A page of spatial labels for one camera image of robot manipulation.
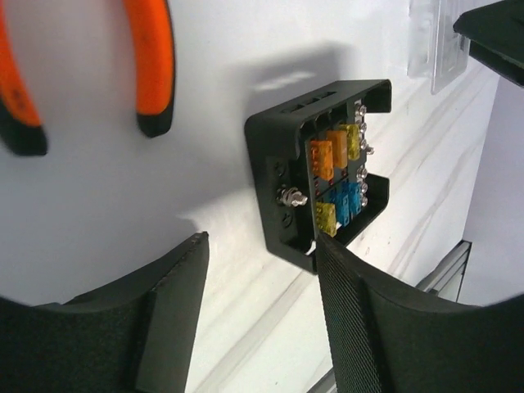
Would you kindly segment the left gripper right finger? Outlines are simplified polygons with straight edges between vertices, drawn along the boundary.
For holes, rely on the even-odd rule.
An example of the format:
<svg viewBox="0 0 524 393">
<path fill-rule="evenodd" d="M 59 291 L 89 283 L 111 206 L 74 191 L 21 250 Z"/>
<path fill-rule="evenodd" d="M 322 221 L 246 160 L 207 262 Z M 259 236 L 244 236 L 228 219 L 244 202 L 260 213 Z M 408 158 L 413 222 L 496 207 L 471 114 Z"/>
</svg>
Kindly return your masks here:
<svg viewBox="0 0 524 393">
<path fill-rule="evenodd" d="M 441 299 L 375 268 L 328 235 L 318 280 L 340 392 L 520 392 L 523 299 Z"/>
</svg>

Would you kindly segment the black fuse box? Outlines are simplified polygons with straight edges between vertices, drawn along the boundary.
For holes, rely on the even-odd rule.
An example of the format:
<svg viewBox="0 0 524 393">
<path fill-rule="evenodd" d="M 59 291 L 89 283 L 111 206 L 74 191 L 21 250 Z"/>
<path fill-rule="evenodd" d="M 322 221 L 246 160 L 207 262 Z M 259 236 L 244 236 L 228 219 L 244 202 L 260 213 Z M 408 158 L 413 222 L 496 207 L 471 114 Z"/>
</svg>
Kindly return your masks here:
<svg viewBox="0 0 524 393">
<path fill-rule="evenodd" d="M 350 244 L 386 208 L 388 178 L 368 172 L 374 153 L 366 117 L 391 111 L 388 79 L 339 80 L 251 115 L 244 127 L 268 251 L 309 273 L 317 272 L 316 202 L 342 182 L 360 183 L 361 211 L 336 241 Z M 340 124 L 360 127 L 360 158 L 348 160 Z"/>
</svg>

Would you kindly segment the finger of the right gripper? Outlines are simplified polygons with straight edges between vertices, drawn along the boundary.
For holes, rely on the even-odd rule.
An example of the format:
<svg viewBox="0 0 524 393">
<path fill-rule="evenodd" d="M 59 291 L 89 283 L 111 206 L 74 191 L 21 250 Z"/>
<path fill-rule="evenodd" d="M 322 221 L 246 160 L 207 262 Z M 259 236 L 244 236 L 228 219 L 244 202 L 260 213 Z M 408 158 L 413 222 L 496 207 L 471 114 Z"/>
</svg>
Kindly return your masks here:
<svg viewBox="0 0 524 393">
<path fill-rule="evenodd" d="M 499 1 L 464 12 L 454 31 L 470 40 L 469 56 L 523 85 L 523 1 Z"/>
</svg>

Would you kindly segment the yellow fuse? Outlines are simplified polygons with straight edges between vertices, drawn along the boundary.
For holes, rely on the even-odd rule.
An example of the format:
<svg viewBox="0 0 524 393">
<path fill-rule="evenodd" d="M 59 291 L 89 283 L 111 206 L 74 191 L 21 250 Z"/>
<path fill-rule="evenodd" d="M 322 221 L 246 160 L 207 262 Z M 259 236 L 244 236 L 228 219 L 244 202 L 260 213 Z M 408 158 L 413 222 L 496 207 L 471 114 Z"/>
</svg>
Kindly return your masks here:
<svg viewBox="0 0 524 393">
<path fill-rule="evenodd" d="M 316 202 L 316 224 L 321 233 L 330 237 L 337 234 L 336 206 L 333 203 Z"/>
<path fill-rule="evenodd" d="M 360 158 L 360 127 L 357 124 L 340 124 L 339 130 L 346 133 L 348 160 Z"/>
</svg>

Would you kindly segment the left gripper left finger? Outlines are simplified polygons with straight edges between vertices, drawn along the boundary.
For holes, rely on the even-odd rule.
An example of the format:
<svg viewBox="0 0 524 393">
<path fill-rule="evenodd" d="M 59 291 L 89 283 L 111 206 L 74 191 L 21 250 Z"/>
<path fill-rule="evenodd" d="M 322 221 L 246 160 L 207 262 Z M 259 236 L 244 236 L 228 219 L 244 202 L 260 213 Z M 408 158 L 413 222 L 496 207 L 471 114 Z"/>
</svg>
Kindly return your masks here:
<svg viewBox="0 0 524 393">
<path fill-rule="evenodd" d="M 144 267 L 65 304 L 39 306 L 50 392 L 182 392 L 209 263 L 195 233 Z"/>
</svg>

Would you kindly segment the blue fuse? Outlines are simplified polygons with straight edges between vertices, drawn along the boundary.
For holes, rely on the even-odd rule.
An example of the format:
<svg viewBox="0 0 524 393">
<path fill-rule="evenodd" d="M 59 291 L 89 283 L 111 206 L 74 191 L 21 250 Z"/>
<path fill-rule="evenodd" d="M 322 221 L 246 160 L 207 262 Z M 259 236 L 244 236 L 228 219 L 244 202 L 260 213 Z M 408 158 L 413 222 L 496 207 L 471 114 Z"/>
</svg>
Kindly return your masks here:
<svg viewBox="0 0 524 393">
<path fill-rule="evenodd" d="M 361 211 L 361 186 L 360 183 L 348 183 L 348 197 L 350 215 L 355 217 Z"/>
<path fill-rule="evenodd" d="M 337 222 L 346 227 L 351 221 L 349 184 L 342 182 L 337 184 L 329 192 L 329 201 L 335 205 Z"/>
</svg>

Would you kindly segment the clear plastic fuse box cover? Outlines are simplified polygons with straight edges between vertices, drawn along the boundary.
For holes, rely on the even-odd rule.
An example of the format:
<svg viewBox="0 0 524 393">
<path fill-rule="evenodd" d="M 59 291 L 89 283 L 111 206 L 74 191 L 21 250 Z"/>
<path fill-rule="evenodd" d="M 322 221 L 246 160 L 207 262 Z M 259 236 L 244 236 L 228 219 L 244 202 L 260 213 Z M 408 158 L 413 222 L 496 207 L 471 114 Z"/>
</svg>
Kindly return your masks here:
<svg viewBox="0 0 524 393">
<path fill-rule="evenodd" d="M 470 40 L 454 31 L 454 23 L 469 1 L 412 1 L 409 3 L 407 75 L 430 81 L 436 95 L 468 66 Z"/>
</svg>

